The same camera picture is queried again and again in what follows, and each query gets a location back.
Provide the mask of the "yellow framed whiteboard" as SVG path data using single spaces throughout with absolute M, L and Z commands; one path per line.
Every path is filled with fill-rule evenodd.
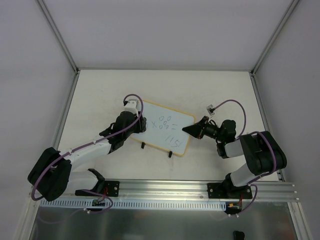
M 182 128 L 196 122 L 194 115 L 144 100 L 142 116 L 146 131 L 132 134 L 133 140 L 177 156 L 185 154 L 190 135 Z

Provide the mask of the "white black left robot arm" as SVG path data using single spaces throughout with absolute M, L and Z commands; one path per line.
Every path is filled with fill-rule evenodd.
M 30 171 L 27 180 L 33 186 L 31 198 L 48 202 L 59 198 L 67 189 L 77 196 L 103 196 L 108 185 L 95 169 L 76 173 L 74 170 L 98 157 L 111 154 L 121 148 L 132 134 L 147 130 L 147 119 L 142 112 L 123 111 L 97 139 L 74 149 L 59 151 L 45 149 Z

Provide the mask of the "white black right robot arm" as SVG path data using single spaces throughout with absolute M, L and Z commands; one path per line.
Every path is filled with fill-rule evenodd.
M 223 159 L 243 156 L 245 164 L 225 176 L 221 183 L 208 183 L 210 199 L 252 199 L 250 185 L 287 166 L 287 158 L 269 131 L 236 137 L 236 122 L 226 119 L 217 125 L 204 116 L 182 131 L 196 139 L 204 136 L 216 141 L 217 153 Z

